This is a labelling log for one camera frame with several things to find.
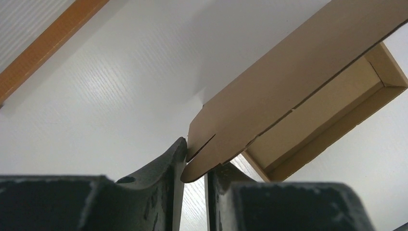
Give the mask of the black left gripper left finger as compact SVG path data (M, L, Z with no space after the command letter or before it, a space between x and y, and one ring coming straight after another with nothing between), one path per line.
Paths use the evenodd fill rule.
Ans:
M104 175L2 175L3 231L177 231L187 142L178 138L139 170Z

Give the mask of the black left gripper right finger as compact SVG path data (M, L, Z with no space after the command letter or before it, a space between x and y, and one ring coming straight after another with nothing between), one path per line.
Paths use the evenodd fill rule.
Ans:
M205 176L211 231L372 231L357 194L343 183L257 182L227 163Z

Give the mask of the brown cardboard box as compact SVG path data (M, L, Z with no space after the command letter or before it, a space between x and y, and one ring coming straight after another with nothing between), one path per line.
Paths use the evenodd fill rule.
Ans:
M405 0L332 0L203 105L190 124L193 182L246 153L284 180L408 87L383 40Z

